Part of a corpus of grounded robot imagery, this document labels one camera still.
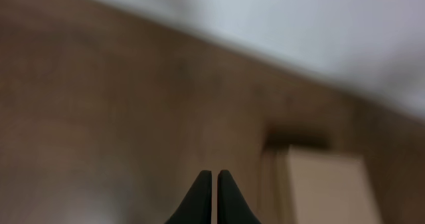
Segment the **cardboard box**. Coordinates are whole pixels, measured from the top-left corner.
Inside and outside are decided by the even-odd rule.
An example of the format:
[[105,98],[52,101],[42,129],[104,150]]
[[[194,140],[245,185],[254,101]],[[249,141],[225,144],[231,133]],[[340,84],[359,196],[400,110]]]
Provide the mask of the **cardboard box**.
[[305,148],[265,148],[256,212],[271,224],[380,224],[364,161]]

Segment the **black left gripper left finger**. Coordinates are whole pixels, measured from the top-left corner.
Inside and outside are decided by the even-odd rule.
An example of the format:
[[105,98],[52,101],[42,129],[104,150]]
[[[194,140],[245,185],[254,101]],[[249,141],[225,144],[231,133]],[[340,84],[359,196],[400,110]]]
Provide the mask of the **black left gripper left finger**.
[[201,171],[165,224],[211,224],[212,173]]

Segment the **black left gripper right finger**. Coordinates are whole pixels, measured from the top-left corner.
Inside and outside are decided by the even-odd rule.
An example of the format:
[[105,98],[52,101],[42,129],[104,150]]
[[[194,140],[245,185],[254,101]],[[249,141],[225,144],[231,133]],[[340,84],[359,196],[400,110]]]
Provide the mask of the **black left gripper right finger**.
[[228,170],[220,171],[217,188],[218,224],[260,224]]

